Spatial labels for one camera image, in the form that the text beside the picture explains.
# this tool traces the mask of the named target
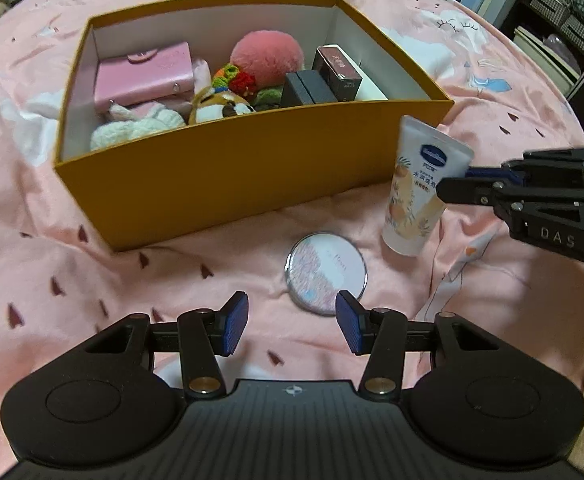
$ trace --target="yellow box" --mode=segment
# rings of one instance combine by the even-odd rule
[[[311,66],[339,44],[387,96],[280,108],[186,126],[89,152],[102,124],[99,59],[187,41],[212,72],[252,30],[294,36]],[[437,126],[453,102],[343,0],[166,0],[91,18],[60,113],[54,167],[114,250],[390,180],[399,120]]]

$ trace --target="pink notebook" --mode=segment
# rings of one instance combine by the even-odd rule
[[[112,102],[121,106],[180,94],[194,89],[194,72],[187,43],[104,59],[94,86],[96,111],[104,113]]]

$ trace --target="black box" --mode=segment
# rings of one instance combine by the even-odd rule
[[[337,46],[320,46],[312,63],[318,70],[337,101],[354,101],[363,78]]]
[[[316,70],[290,72],[285,76],[281,108],[336,102],[336,97]]]

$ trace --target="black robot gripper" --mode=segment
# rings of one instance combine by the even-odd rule
[[[18,464],[5,479],[582,479],[565,456],[584,424],[566,378],[460,316],[434,323],[366,310],[348,292],[337,322],[370,354],[351,381],[237,380],[229,356],[248,320],[237,292],[219,311],[150,324],[132,314],[8,391],[1,423]],[[153,370],[178,352],[182,390]],[[405,352],[432,370],[401,389]]]

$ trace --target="pink bedsheet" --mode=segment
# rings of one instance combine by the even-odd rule
[[[397,256],[381,241],[389,184],[112,254],[54,174],[49,151],[86,19],[147,1],[25,0],[0,20],[0,401],[19,378],[126,314],[173,320],[217,308],[235,290],[249,294],[250,314],[237,354],[223,362],[229,378],[358,381],[365,359],[349,353],[335,319],[300,310],[285,291],[288,251],[318,230],[360,248],[366,306],[418,319],[455,311],[581,382],[584,266],[510,240],[487,208],[449,208],[418,258]],[[457,3],[347,1],[455,99],[440,129],[470,144],[476,164],[584,144],[547,77]],[[426,369],[411,356],[405,384]],[[0,473],[12,461],[0,429]]]

